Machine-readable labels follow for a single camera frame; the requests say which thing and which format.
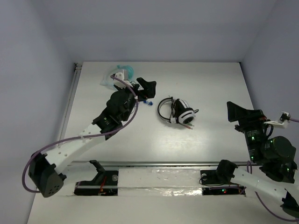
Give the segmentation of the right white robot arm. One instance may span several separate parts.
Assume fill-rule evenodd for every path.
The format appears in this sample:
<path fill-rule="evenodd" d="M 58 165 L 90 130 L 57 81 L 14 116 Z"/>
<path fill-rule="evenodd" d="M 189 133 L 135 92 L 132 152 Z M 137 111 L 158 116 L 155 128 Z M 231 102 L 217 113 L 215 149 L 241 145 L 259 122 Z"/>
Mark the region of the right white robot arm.
<path fill-rule="evenodd" d="M 245 136 L 249 161 L 259 166 L 271 182 L 260 180 L 229 160 L 221 160 L 215 171 L 217 181 L 230 182 L 253 190 L 257 197 L 265 194 L 277 200 L 283 212 L 291 216 L 290 222 L 299 221 L 299 175 L 294 161 L 296 148 L 283 136 L 271 137 L 274 127 L 286 128 L 292 121 L 289 113 L 282 112 L 279 120 L 267 119 L 262 110 L 249 110 L 227 102 L 228 121 L 238 122 L 235 130 Z"/>

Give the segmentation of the white black headphones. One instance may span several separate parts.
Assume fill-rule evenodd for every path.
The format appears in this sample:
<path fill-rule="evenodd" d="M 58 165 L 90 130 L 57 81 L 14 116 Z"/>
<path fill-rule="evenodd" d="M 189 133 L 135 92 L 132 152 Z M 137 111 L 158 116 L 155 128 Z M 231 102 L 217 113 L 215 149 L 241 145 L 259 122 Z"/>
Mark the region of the white black headphones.
<path fill-rule="evenodd" d="M 169 117 L 164 117 L 160 110 L 164 104 L 170 103 L 171 112 Z M 169 124 L 178 124 L 192 130 L 193 125 L 191 122 L 195 119 L 199 109 L 193 109 L 190 105 L 182 99 L 175 99 L 168 97 L 161 100 L 157 106 L 157 113 L 159 117 Z"/>

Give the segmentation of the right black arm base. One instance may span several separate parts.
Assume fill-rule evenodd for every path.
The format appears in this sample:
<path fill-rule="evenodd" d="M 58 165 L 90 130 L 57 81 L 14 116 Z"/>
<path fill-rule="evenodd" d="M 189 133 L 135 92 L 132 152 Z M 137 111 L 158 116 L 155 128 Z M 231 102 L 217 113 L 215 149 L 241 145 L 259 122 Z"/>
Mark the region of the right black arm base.
<path fill-rule="evenodd" d="M 216 169 L 201 170 L 199 184 L 204 196 L 246 195 L 245 187 L 232 183 L 233 172 L 238 166 L 228 160 L 221 160 Z"/>

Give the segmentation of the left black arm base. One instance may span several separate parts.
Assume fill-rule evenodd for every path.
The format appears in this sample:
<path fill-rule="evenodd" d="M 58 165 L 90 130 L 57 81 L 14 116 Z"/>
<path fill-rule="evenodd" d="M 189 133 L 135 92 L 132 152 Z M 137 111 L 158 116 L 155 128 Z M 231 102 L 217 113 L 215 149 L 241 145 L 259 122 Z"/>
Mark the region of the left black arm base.
<path fill-rule="evenodd" d="M 75 185 L 76 196 L 117 196 L 118 195 L 118 170 L 105 170 L 96 160 L 89 161 L 97 171 L 96 176 L 90 181 L 79 181 Z"/>

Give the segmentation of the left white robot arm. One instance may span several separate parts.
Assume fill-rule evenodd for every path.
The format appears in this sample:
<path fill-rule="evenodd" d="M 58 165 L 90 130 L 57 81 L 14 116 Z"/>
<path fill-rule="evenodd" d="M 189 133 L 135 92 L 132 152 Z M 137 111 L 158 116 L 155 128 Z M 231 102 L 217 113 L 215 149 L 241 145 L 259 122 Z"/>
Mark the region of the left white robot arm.
<path fill-rule="evenodd" d="M 68 165 L 128 126 L 137 114 L 138 103 L 156 95 L 156 81 L 147 82 L 140 77 L 132 84 L 117 74 L 111 75 L 111 79 L 117 90 L 87 128 L 75 137 L 56 141 L 32 154 L 22 176 L 29 176 L 37 188 L 35 193 L 44 198 L 55 195 L 64 185 Z"/>

